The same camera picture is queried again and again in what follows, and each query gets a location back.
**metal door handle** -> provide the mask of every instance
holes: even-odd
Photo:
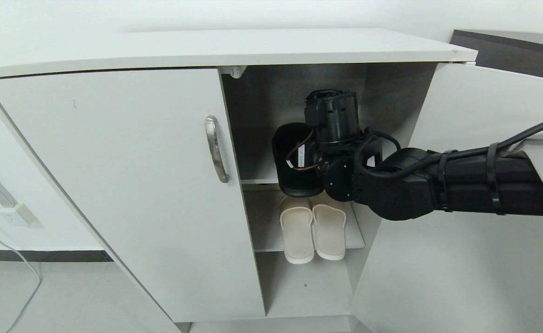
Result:
[[[224,164],[222,162],[222,155],[220,154],[220,145],[218,144],[218,132],[216,126],[218,121],[214,116],[208,116],[206,118],[206,136],[207,143],[210,146],[210,154],[212,154],[212,162],[214,163],[214,169],[218,173],[218,178],[222,183],[228,183],[228,175],[224,170]]]

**orange wire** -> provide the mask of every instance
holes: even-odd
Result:
[[[286,156],[286,160],[290,160],[290,157],[292,156],[292,154],[295,153],[296,150],[298,150],[298,148],[300,148],[301,146],[303,146],[308,140],[310,140],[310,138],[312,137],[312,135],[314,134],[314,128],[310,131],[310,134],[306,137],[306,139],[302,142],[302,143],[299,143],[298,145],[296,145],[294,148],[292,148],[292,150],[290,150],[290,152],[288,152],[288,155]],[[318,167],[318,164],[313,164],[311,166],[306,166],[304,168],[293,168],[294,170],[298,170],[298,171],[305,171],[305,170],[310,170],[310,169],[314,169]]]

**dark gray panel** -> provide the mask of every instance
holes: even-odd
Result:
[[[543,44],[461,30],[450,42],[478,50],[477,66],[543,78]]]

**electrical outlet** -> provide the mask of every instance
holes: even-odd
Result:
[[[0,216],[13,226],[31,226],[39,222],[23,203],[19,203],[12,208],[0,209]]]

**white cord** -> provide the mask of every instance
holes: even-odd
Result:
[[[13,251],[14,253],[16,253],[18,255],[18,257],[20,257],[20,259],[22,259],[22,261],[24,261],[24,263],[26,263],[26,265],[28,265],[28,268],[30,268],[33,272],[35,272],[35,274],[37,275],[37,278],[39,279],[39,283],[37,284],[37,287],[35,288],[35,291],[32,292],[31,294],[31,297],[28,298],[28,301],[26,301],[26,303],[24,303],[24,306],[22,307],[22,310],[20,310],[20,313],[18,314],[18,316],[16,317],[16,319],[14,320],[14,323],[12,323],[12,326],[10,326],[10,328],[6,331],[6,333],[9,333],[15,326],[16,324],[18,324],[18,321],[20,320],[20,318],[22,317],[22,314],[24,314],[24,310],[26,310],[26,306],[28,306],[28,303],[31,302],[32,298],[35,296],[35,294],[37,293],[37,290],[39,290],[39,287],[41,286],[41,282],[43,281],[43,277],[41,276],[41,274],[39,272],[37,272],[37,270],[35,270],[31,264],[28,262],[28,260],[26,260],[24,258],[24,256],[22,255],[22,253],[18,252],[18,250],[14,249],[14,248],[11,248],[10,246],[8,246],[7,244],[5,244],[4,242],[2,242],[0,240],[0,244],[2,244],[5,248]]]

